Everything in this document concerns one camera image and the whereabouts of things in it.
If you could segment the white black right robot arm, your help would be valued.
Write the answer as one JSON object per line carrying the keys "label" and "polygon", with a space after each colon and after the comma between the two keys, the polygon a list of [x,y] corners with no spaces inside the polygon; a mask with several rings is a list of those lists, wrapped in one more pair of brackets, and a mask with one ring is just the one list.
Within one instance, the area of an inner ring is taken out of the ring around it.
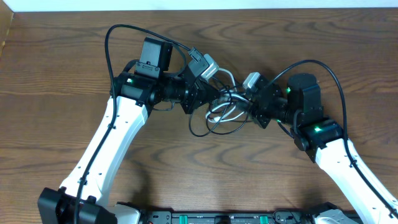
{"label": "white black right robot arm", "polygon": [[343,128],[323,114],[321,91],[314,75],[298,73],[287,91],[252,72],[243,83],[252,101],[251,116],[266,128],[270,120],[290,126],[295,145],[336,183],[363,223],[397,223],[397,199],[357,153]]}

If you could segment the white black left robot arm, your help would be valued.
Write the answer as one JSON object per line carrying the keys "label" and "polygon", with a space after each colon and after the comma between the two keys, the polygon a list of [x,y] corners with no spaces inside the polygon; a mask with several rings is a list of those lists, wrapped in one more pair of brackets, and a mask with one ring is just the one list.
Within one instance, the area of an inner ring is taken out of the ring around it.
{"label": "white black left robot arm", "polygon": [[147,37],[139,59],[111,79],[103,119],[78,164],[58,190],[43,189],[38,199],[43,223],[139,223],[141,212],[129,203],[109,206],[116,173],[154,106],[178,103],[190,114],[219,98],[208,82],[219,70],[207,54],[189,49],[191,61],[169,72],[175,42]]}

